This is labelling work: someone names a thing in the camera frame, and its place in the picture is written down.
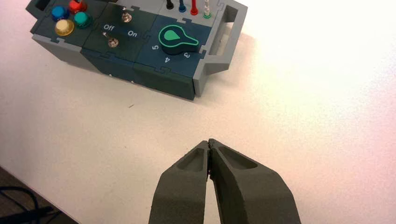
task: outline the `table surface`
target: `table surface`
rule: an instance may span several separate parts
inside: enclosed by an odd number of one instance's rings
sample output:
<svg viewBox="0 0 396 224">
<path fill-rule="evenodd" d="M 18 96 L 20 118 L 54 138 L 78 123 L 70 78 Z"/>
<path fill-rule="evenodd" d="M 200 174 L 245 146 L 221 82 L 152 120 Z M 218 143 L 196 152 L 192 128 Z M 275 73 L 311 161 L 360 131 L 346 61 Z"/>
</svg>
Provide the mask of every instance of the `table surface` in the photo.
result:
<svg viewBox="0 0 396 224">
<path fill-rule="evenodd" d="M 277 171 L 302 223 L 396 223 L 396 1 L 240 2 L 230 69 L 193 102 L 59 61 L 28 0 L 2 2 L 0 166 L 80 223 L 142 224 L 161 173 L 216 138 Z"/>
</svg>

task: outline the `red plug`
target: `red plug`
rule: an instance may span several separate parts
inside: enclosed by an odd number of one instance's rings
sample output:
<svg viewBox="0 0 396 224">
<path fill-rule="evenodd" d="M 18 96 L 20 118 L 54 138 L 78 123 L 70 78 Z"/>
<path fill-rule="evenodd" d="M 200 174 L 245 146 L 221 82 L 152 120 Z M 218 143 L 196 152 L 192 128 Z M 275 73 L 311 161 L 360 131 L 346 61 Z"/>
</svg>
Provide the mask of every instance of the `red plug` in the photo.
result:
<svg viewBox="0 0 396 224">
<path fill-rule="evenodd" d="M 191 15 L 197 15 L 198 14 L 198 9 L 197 9 L 197 0 L 191 0 Z"/>
<path fill-rule="evenodd" d="M 69 2 L 69 9 L 72 14 L 76 14 L 78 12 L 85 12 L 87 5 L 83 0 L 71 0 Z"/>
</svg>

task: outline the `toggle switch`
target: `toggle switch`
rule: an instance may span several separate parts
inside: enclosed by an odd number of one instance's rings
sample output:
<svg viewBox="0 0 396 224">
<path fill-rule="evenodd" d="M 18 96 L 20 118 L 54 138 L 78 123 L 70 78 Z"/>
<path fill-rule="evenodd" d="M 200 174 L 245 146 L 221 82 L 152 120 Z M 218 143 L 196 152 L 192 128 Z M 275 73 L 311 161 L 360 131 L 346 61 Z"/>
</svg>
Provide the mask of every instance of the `toggle switch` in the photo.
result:
<svg viewBox="0 0 396 224">
<path fill-rule="evenodd" d="M 59 36 L 67 36 L 74 30 L 74 23 L 71 20 L 59 20 L 55 24 L 55 33 Z"/>
<path fill-rule="evenodd" d="M 199 41 L 188 36 L 178 25 L 162 28 L 158 34 L 162 50 L 169 55 L 178 55 L 184 51 L 198 51 Z"/>
<path fill-rule="evenodd" d="M 107 34 L 106 32 L 103 32 L 102 35 L 108 39 L 108 45 L 110 48 L 115 48 L 118 46 L 119 42 L 117 39 L 110 37 L 109 34 Z"/>
<path fill-rule="evenodd" d="M 129 14 L 129 13 L 127 12 L 127 8 L 125 8 L 125 7 L 122 8 L 122 16 L 121 16 L 121 19 L 122 19 L 123 22 L 130 22 L 130 21 L 132 20 L 131 14 Z"/>
<path fill-rule="evenodd" d="M 52 9 L 51 15 L 54 21 L 58 21 L 67 19 L 70 13 L 65 7 L 56 6 Z"/>
<path fill-rule="evenodd" d="M 74 16 L 74 21 L 79 28 L 85 28 L 89 26 L 92 22 L 92 17 L 85 12 L 78 12 Z"/>
<path fill-rule="evenodd" d="M 69 9 L 72 14 L 76 14 L 78 12 L 85 12 L 87 5 L 83 0 L 71 0 L 69 2 Z"/>
</svg>

